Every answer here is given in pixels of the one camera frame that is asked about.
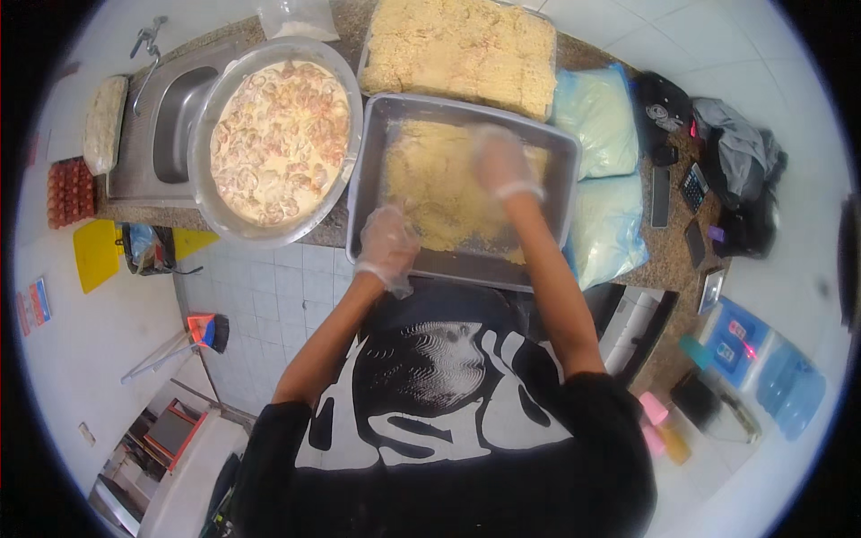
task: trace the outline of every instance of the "large metal bowl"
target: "large metal bowl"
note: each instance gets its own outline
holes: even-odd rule
[[[319,205],[302,219],[281,226],[263,227],[241,218],[216,191],[209,157],[209,142],[221,112],[245,77],[285,60],[314,62],[332,73],[347,93],[350,133],[341,171]],[[281,37],[250,49],[230,64],[210,88],[191,126],[189,180],[195,202],[209,227],[222,238],[237,243],[275,249],[293,243],[310,232],[331,211],[350,180],[362,141],[362,98],[356,76],[347,62],[331,47],[305,37]]]

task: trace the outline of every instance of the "person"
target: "person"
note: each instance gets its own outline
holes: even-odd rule
[[[413,279],[405,297],[418,239],[401,205],[376,209],[352,284],[251,433],[239,536],[646,531],[640,404],[604,371],[523,147],[501,127],[475,131],[475,175],[517,232],[549,345],[519,334],[490,288]]]

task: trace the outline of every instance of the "black t-shirt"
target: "black t-shirt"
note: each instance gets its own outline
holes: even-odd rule
[[[312,411],[267,405],[240,536],[629,536],[655,485],[639,402],[498,320],[372,331]]]

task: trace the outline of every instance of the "disposable plastic glove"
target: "disposable plastic glove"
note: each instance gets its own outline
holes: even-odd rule
[[[386,290],[396,298],[412,294],[406,279],[418,254],[418,236],[404,221],[403,203],[378,207],[362,229],[362,253],[356,260],[356,272],[377,275]]]
[[[475,177],[488,194],[502,201],[516,193],[530,192],[539,201],[544,200],[544,189],[514,133],[490,123],[474,126],[470,131]]]

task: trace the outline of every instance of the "countertop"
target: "countertop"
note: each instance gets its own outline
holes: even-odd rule
[[[329,45],[341,53],[355,71],[376,0],[332,0],[330,4],[335,27],[341,40]],[[245,32],[248,46],[254,46],[265,39],[257,18],[251,17],[192,40],[165,54],[164,59],[169,61],[214,40],[240,32]],[[618,60],[592,45],[566,34],[558,35],[556,65],[559,69],[569,71],[593,69],[615,61]],[[636,74],[636,70],[630,66],[626,65],[625,68],[629,75]],[[671,136],[670,143],[679,149],[679,161],[670,169],[671,185],[678,186],[685,172],[697,159],[699,152],[693,140],[681,134]],[[669,290],[678,294],[676,305],[666,321],[663,332],[630,387],[635,395],[648,390],[655,393],[662,401],[668,401],[669,389],[693,365],[693,361],[681,352],[677,343],[682,334],[694,331],[702,323],[697,316],[697,307],[704,275],[708,269],[722,266],[722,263],[725,266],[727,263],[721,262],[714,255],[710,241],[705,240],[706,260],[700,264],[700,270],[694,270],[691,266],[691,257],[684,241],[684,229],[691,222],[692,215],[678,188],[671,189],[670,219],[667,228],[654,229],[648,224],[648,216],[651,214],[651,173],[651,162],[648,158],[644,158],[641,163],[641,177],[645,210],[641,234],[648,247],[649,261],[614,282]],[[196,209],[109,206],[104,197],[103,187],[102,179],[101,183],[96,185],[97,218],[208,230],[206,222]],[[300,243],[344,247],[348,216],[346,197],[345,190],[331,213],[300,239]],[[719,211],[718,200],[709,193],[697,212],[697,221],[703,233],[708,229],[709,224],[717,221]]]

